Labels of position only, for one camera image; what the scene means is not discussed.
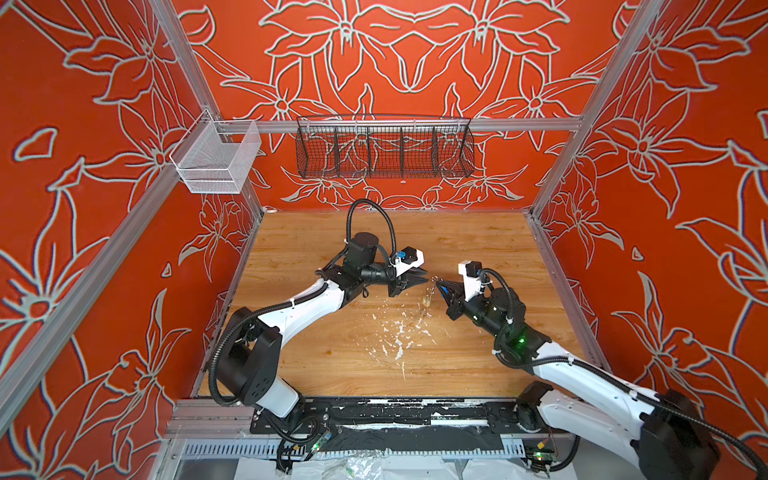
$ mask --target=enclosure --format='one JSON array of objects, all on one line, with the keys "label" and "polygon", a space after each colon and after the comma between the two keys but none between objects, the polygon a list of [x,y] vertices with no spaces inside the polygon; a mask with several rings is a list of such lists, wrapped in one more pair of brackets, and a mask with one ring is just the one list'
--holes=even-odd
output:
[{"label": "enclosure", "polygon": [[[430,279],[482,261],[530,325],[766,458],[767,25],[744,0],[5,2],[0,474],[224,455],[256,420],[208,398],[222,329],[316,281],[358,198]],[[518,396],[533,378],[431,285],[371,286],[279,374],[316,398]],[[713,478],[750,478],[716,440]]]}]

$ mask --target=black cable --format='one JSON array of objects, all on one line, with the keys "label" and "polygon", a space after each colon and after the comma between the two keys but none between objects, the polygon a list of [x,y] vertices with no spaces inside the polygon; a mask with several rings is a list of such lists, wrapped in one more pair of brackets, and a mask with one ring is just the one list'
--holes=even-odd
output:
[{"label": "black cable", "polygon": [[216,349],[214,350],[214,354],[210,358],[210,365],[208,367],[208,389],[210,390],[211,398],[221,406],[233,406],[237,403],[237,397],[231,397],[229,399],[224,398],[219,392],[219,386],[216,383],[222,350],[224,345],[232,338],[233,335],[239,333],[243,327],[249,323],[252,323],[254,320],[259,318],[259,316],[265,313],[275,312],[277,310],[282,310],[293,305],[299,305],[301,303],[308,302],[320,296],[323,292],[326,291],[327,288],[328,283],[324,283],[323,286],[319,288],[319,290],[315,290],[314,292],[308,293],[305,296],[300,296],[299,298],[296,298],[293,303],[283,302],[272,306],[265,306],[264,308],[258,309],[257,311],[245,316],[241,321],[237,323],[237,325],[235,325],[234,328],[228,329],[227,333],[224,334],[224,336],[219,340],[219,343],[216,345]]},{"label": "black cable", "polygon": [[349,243],[352,240],[352,214],[355,213],[355,209],[360,204],[370,205],[371,207],[375,208],[380,214],[382,214],[384,220],[386,220],[387,227],[389,227],[389,236],[392,238],[392,253],[389,255],[389,258],[393,259],[395,257],[395,253],[397,253],[395,227],[392,225],[392,221],[389,219],[389,215],[386,214],[381,205],[373,200],[368,200],[367,198],[358,198],[352,202],[352,205],[349,206],[349,211],[346,215],[346,242]]},{"label": "black cable", "polygon": [[[298,439],[294,436],[292,436],[293,433],[298,431],[299,427],[307,422],[307,420],[310,420],[312,422],[312,425],[310,426],[310,434],[305,439]],[[285,432],[282,428],[280,428],[279,425],[277,425],[277,419],[274,413],[270,412],[269,410],[266,411],[266,421],[270,424],[272,427],[272,430],[275,431],[277,435],[280,436],[283,440],[286,442],[293,443],[294,445],[308,445],[310,443],[317,442],[317,439],[320,437],[321,432],[317,432],[317,426],[319,425],[319,421],[317,420],[317,417],[314,415],[307,415],[301,419],[299,422],[299,425],[296,426],[291,432]]]},{"label": "black cable", "polygon": [[[293,435],[301,429],[301,426],[304,425],[304,423],[307,422],[307,420],[312,421],[312,426],[310,427],[310,434],[305,439],[297,439],[293,437]],[[277,446],[277,469],[280,470],[283,473],[288,473],[290,471],[290,454],[291,450],[293,450],[293,447],[295,445],[308,445],[310,443],[317,442],[317,440],[322,436],[322,432],[317,432],[317,426],[319,425],[319,421],[317,420],[317,417],[314,415],[307,415],[303,417],[299,424],[293,427],[293,429],[290,432],[283,431],[282,428],[280,428],[279,425],[277,425],[276,416],[271,411],[266,411],[266,421],[270,424],[272,429],[275,431],[277,435],[280,436],[280,443]],[[286,448],[286,443],[291,443],[292,445],[288,448]],[[283,464],[283,453],[287,452],[289,464],[285,465]]]},{"label": "black cable", "polygon": [[[497,353],[496,358],[498,359],[499,362],[501,362],[502,364],[504,364],[505,366],[511,369],[528,369],[528,368],[533,368],[535,366],[546,365],[548,363],[569,362],[569,359],[567,356],[549,356],[543,359],[534,360],[532,362],[515,365],[514,363],[511,363],[506,358],[504,358],[504,356],[501,353]],[[572,361],[574,365],[581,367],[582,369],[588,370],[589,372],[592,372],[593,374],[595,374],[596,376],[599,376],[601,379],[615,386],[617,389],[621,390],[622,392],[629,393],[632,391],[632,388],[630,386],[627,386],[622,381],[614,378],[612,375],[609,375],[608,373],[604,372],[598,367],[594,365],[590,365],[589,363],[586,363],[583,360],[579,360],[579,359],[573,359]],[[739,451],[741,451],[744,454],[744,456],[746,456],[750,460],[750,462],[752,462],[752,465],[754,465],[755,471],[757,472],[757,477],[755,477],[756,480],[768,480],[768,467],[766,467],[766,464],[763,462],[763,460],[746,443],[737,439],[730,433],[726,432],[725,430],[719,427],[716,427],[715,425],[712,425],[709,422],[705,422],[702,419],[698,419],[696,417],[686,415],[681,411],[675,408],[672,408],[670,406],[664,405],[662,402],[659,402],[656,399],[652,399],[651,397],[645,396],[642,393],[637,394],[637,399],[643,403],[647,403],[648,405],[653,406],[654,408],[661,409],[661,410],[664,410],[665,412],[671,413],[672,415],[675,415],[678,418],[687,420],[688,422],[691,422],[691,423],[695,423],[696,425],[699,425],[700,427],[705,428],[706,430],[713,433],[714,435],[721,437],[723,440],[725,440],[726,442],[730,443],[731,445],[739,449]]]},{"label": "black cable", "polygon": [[[549,467],[550,472],[559,472],[563,468],[569,466],[571,462],[574,461],[574,458],[576,457],[576,452],[578,451],[578,445],[581,443],[581,437],[578,435],[574,435],[574,444],[571,447],[571,451],[568,453],[568,456],[563,459],[562,462],[558,463],[557,465],[551,465]],[[542,467],[540,465],[536,465],[534,463],[531,463],[531,470],[534,470],[536,472],[546,472],[547,468]]]},{"label": "black cable", "polygon": [[384,247],[382,247],[381,245],[376,245],[376,248],[379,250],[379,252],[382,253],[382,257],[384,257],[384,260],[386,260],[386,266],[385,266],[386,277],[390,280],[394,280],[397,277],[397,275],[395,275],[396,271],[395,271],[395,266],[392,263],[392,259],[387,256],[386,250],[384,250]]},{"label": "black cable", "polygon": [[512,296],[512,289],[509,288],[509,285],[507,285],[507,283],[504,281],[504,278],[496,270],[493,270],[491,268],[482,268],[482,269],[480,269],[478,274],[480,275],[481,281],[483,280],[482,277],[484,275],[485,275],[486,278],[488,278],[488,275],[491,275],[491,276],[494,276],[496,278],[496,280],[498,280],[498,282],[502,285],[502,288],[504,289],[505,293],[507,294],[507,301],[509,302],[509,304],[507,306],[507,320],[511,320],[512,319],[512,305],[513,305],[512,299],[514,299],[514,297]]},{"label": "black cable", "polygon": [[[480,275],[481,281],[483,281],[483,277],[487,279],[488,275],[491,275],[495,277],[496,280],[498,280],[499,284],[502,286],[502,289],[504,289],[505,293],[507,294],[508,306],[507,306],[506,318],[507,320],[511,320],[512,319],[512,300],[515,298],[514,297],[515,294],[512,292],[512,288],[510,288],[510,286],[504,280],[504,277],[502,277],[502,275],[496,270],[493,270],[491,268],[483,268],[483,269],[480,269],[478,274]],[[511,328],[511,323],[509,321],[502,324],[501,329],[498,331],[498,333],[496,334],[496,337],[493,340],[493,350],[496,350],[496,351],[506,350],[504,337],[510,328]]]}]

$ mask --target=white wire basket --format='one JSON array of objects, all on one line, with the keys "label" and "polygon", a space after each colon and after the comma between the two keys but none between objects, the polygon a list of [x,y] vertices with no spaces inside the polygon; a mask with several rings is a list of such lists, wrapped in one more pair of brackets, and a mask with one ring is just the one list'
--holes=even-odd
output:
[{"label": "white wire basket", "polygon": [[204,111],[170,154],[193,194],[238,194],[261,148],[255,121],[241,135],[220,133],[221,123]]}]

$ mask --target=plastic sheet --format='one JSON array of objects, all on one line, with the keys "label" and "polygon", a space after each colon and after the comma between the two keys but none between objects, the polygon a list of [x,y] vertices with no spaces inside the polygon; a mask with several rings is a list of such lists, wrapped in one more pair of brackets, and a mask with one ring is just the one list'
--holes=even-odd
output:
[{"label": "plastic sheet", "polygon": [[[573,465],[549,475],[551,480],[577,480]],[[470,460],[464,467],[462,476],[463,480],[537,480],[547,478],[545,473],[534,473],[517,463],[491,458]]]},{"label": "plastic sheet", "polygon": [[275,470],[274,462],[241,458],[234,480],[459,480],[455,464],[438,456],[352,455],[333,460],[293,464],[290,475]]}]

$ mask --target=aluminum frame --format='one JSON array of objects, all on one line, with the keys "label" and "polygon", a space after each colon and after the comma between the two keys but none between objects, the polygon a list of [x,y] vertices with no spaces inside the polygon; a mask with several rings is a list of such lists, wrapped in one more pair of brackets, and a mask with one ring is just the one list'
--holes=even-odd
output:
[{"label": "aluminum frame", "polygon": [[208,110],[214,120],[221,119],[221,111],[216,103],[214,93],[211,91],[208,81],[203,75],[200,64],[197,63],[192,45],[187,40],[187,34],[181,26],[181,20],[176,13],[176,8],[170,0],[149,0],[157,19],[157,23],[165,33],[170,49],[174,51],[184,77],[190,85],[192,93],[201,110]]},{"label": "aluminum frame", "polygon": [[200,371],[197,373],[197,378],[195,379],[192,386],[190,397],[197,396],[197,393],[200,391],[200,385],[202,385],[203,377],[205,377],[206,365],[208,364],[210,356],[214,353],[214,348],[216,347],[217,340],[221,334],[221,329],[223,328],[224,323],[227,321],[227,314],[229,313],[230,307],[232,306],[232,299],[235,297],[237,287],[240,285],[240,279],[243,277],[243,271],[245,270],[245,266],[248,264],[250,251],[253,249],[253,244],[256,242],[256,235],[259,233],[259,227],[261,227],[261,222],[264,219],[264,212],[259,204],[256,192],[253,191],[253,185],[249,180],[246,180],[245,185],[243,186],[243,191],[240,192],[240,194],[245,197],[246,202],[248,203],[248,207],[256,219],[253,224],[253,229],[250,231],[250,235],[248,236],[248,241],[243,246],[243,253],[240,255],[240,262],[237,264],[237,269],[235,270],[235,273],[232,277],[232,282],[230,282],[230,287],[227,290],[227,296],[224,299],[224,305],[222,306],[219,319],[216,323],[216,329],[214,330],[214,334],[211,337],[212,340],[210,345],[205,352],[203,362],[200,364]]},{"label": "aluminum frame", "polygon": [[[223,134],[245,134],[251,120],[223,120],[217,123],[219,132]],[[369,121],[380,124],[380,121]],[[360,121],[334,121],[336,125],[355,125]],[[574,118],[473,118],[470,128],[478,131],[577,131],[583,121]],[[259,132],[262,134],[295,134],[298,125],[295,120],[256,120]]]},{"label": "aluminum frame", "polygon": [[176,472],[181,465],[184,449],[187,447],[186,439],[164,439],[160,450],[154,457],[154,464],[147,478],[153,480],[174,480]]},{"label": "aluminum frame", "polygon": [[541,259],[544,261],[554,288],[557,290],[560,301],[563,303],[565,314],[568,315],[579,345],[581,345],[581,349],[584,350],[584,354],[587,356],[586,360],[592,365],[599,366],[606,372],[612,373],[611,365],[605,358],[598,340],[594,337],[587,317],[584,316],[584,311],[581,309],[573,290],[571,290],[571,286],[568,285],[568,278],[565,276],[565,272],[563,272],[563,268],[554,254],[554,250],[552,250],[552,245],[549,243],[544,228],[538,219],[534,218],[531,214],[525,214],[525,218],[528,221],[528,226],[531,228],[534,240],[536,240],[536,246],[541,254]]},{"label": "aluminum frame", "polygon": [[178,183],[179,176],[173,166],[161,170],[104,248],[2,376],[0,435],[8,431],[51,364]]},{"label": "aluminum frame", "polygon": [[624,32],[616,46],[616,52],[611,57],[605,72],[598,80],[592,95],[584,108],[581,116],[581,126],[568,138],[563,151],[554,161],[550,174],[544,186],[539,190],[538,195],[531,206],[531,213],[535,218],[541,218],[541,214],[547,207],[547,203],[554,193],[554,189],[560,183],[565,171],[568,169],[578,152],[581,145],[587,140],[592,131],[594,123],[603,111],[608,97],[619,81],[619,78],[626,70],[632,55],[637,50],[643,36],[647,34],[651,22],[657,17],[664,0],[646,0],[641,2],[640,8],[635,12],[632,21]]}]

